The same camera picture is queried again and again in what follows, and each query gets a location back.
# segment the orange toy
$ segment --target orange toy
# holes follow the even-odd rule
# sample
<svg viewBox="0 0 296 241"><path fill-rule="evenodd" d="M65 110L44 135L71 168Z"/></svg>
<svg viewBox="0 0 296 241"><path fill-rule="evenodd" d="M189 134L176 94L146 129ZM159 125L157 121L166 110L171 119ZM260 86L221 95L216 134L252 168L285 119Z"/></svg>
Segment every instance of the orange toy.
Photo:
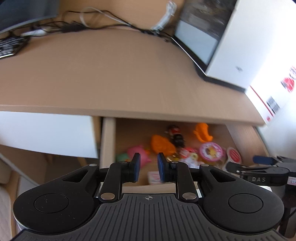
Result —
<svg viewBox="0 0 296 241"><path fill-rule="evenodd" d="M167 138L159 135L151 137L151 148L156 154L163 152L165 156L172 156L176 153L176 147Z"/></svg>
<svg viewBox="0 0 296 241"><path fill-rule="evenodd" d="M208 128L209 126L206 123L196 124L195 131L193 131L193 133L201 143L211 142L213 140L213 137L209 135Z"/></svg>

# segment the desk surface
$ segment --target desk surface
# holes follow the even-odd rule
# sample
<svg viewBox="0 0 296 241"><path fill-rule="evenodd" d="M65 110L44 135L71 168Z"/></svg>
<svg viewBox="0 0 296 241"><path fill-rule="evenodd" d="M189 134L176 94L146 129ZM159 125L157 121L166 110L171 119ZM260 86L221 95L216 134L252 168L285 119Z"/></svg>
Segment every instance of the desk surface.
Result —
<svg viewBox="0 0 296 241"><path fill-rule="evenodd" d="M245 94L204 82L180 48L131 30L33 38L0 73L0 111L264 124Z"/></svg>

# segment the keyboard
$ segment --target keyboard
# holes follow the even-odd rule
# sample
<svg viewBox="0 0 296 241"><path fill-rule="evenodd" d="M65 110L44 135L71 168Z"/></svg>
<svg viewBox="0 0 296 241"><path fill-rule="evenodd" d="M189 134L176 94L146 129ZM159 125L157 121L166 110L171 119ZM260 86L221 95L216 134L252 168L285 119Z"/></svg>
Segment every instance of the keyboard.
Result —
<svg viewBox="0 0 296 241"><path fill-rule="evenodd" d="M30 37L8 37L0 40L0 59L15 55L27 45Z"/></svg>

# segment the white cabinet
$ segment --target white cabinet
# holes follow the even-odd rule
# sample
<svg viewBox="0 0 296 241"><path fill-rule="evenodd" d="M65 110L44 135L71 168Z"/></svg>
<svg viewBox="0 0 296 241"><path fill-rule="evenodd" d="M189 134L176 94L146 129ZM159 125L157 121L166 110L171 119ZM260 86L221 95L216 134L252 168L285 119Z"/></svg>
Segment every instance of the white cabinet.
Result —
<svg viewBox="0 0 296 241"><path fill-rule="evenodd" d="M98 158L91 116L2 111L0 144L49 154Z"/></svg>

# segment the white cable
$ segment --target white cable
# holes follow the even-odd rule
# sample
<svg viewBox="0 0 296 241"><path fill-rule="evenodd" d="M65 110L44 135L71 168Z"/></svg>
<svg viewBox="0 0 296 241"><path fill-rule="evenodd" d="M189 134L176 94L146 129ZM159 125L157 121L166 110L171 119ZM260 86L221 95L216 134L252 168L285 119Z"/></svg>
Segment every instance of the white cable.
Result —
<svg viewBox="0 0 296 241"><path fill-rule="evenodd" d="M177 4L172 1L169 1L166 5L166 13L159 20L159 22L151 28L151 30L154 30L154 31L163 30L163 28L169 22L171 16L174 16L176 9L177 9Z"/></svg>
<svg viewBox="0 0 296 241"><path fill-rule="evenodd" d="M117 21L117 22L120 22L120 23L122 23L122 24L126 24L126 25L129 26L128 23L125 23L125 22L123 22L123 21L121 21L121 20L119 20L119 19L117 19L117 18L111 17L110 15L108 15L108 14L102 12L101 10L99 10L99 9L97 9L97 8L94 8L94 7L85 7L85 8L83 8L83 9L80 11L79 17L80 17L80 21L81 21L81 23L82 23L84 26L86 26L87 28L90 28L90 26L88 26L88 25L86 24L86 22L84 21L84 13L85 13L85 10L87 10L87 9L93 9L93 10L95 10L95 11L98 11L99 13L104 14L104 15L105 15L106 17L108 17L108 18L111 18L111 19L113 19L113 20L115 20L115 21Z"/></svg>
<svg viewBox="0 0 296 241"><path fill-rule="evenodd" d="M51 29L52 29L52 27L42 27L37 30L22 33L21 37L24 37L24 36L45 36L45 35L49 34Z"/></svg>

